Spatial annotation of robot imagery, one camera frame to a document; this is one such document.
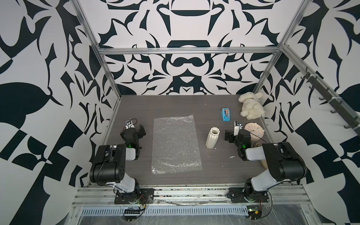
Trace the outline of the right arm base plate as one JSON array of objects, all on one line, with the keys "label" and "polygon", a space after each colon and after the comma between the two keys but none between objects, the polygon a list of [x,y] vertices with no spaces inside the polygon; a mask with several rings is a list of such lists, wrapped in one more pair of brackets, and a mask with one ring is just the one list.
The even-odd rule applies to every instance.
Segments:
[{"label": "right arm base plate", "polygon": [[269,196],[266,191],[256,192],[252,189],[246,190],[244,187],[230,187],[226,197],[232,203],[268,203]]}]

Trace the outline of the white ribbed ceramic vase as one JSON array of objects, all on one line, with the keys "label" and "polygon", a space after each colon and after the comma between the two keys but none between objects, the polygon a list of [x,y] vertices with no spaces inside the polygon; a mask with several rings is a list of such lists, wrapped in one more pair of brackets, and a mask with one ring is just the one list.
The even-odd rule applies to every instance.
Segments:
[{"label": "white ribbed ceramic vase", "polygon": [[208,149],[213,149],[217,143],[218,137],[220,134],[220,130],[217,127],[212,127],[209,131],[207,140],[206,140],[206,147]]}]

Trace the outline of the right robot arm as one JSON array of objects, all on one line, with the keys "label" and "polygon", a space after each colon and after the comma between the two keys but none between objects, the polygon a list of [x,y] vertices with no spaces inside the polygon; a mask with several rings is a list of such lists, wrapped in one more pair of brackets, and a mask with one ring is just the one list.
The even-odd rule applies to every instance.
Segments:
[{"label": "right robot arm", "polygon": [[244,198],[252,202],[264,196],[267,191],[283,182],[294,182],[306,176],[304,160],[288,142],[263,143],[251,146],[251,133],[247,130],[225,131],[225,140],[234,143],[243,161],[266,161],[268,168],[246,181],[243,188],[229,188],[227,197],[231,200]]}]

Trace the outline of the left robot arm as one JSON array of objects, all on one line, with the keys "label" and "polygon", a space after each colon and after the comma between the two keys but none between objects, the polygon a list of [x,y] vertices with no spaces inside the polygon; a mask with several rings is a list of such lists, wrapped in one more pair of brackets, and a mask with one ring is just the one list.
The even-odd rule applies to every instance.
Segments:
[{"label": "left robot arm", "polygon": [[143,125],[136,129],[129,122],[121,132],[124,143],[99,146],[90,170],[90,181],[99,186],[112,186],[122,194],[139,192],[138,181],[126,172],[126,162],[139,159],[139,140],[146,135]]}]

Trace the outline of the clear bubble wrap sheet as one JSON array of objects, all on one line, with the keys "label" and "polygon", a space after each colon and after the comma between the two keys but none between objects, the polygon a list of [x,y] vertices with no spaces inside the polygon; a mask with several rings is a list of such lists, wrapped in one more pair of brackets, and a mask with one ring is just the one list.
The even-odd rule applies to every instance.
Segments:
[{"label": "clear bubble wrap sheet", "polygon": [[152,140],[154,175],[203,169],[193,115],[154,119]]}]

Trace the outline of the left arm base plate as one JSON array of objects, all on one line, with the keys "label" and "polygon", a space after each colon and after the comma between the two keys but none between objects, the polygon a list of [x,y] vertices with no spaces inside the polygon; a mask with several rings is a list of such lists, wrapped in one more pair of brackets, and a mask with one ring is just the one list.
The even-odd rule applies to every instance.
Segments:
[{"label": "left arm base plate", "polygon": [[117,190],[114,204],[148,204],[153,202],[153,188],[141,188],[132,193]]}]

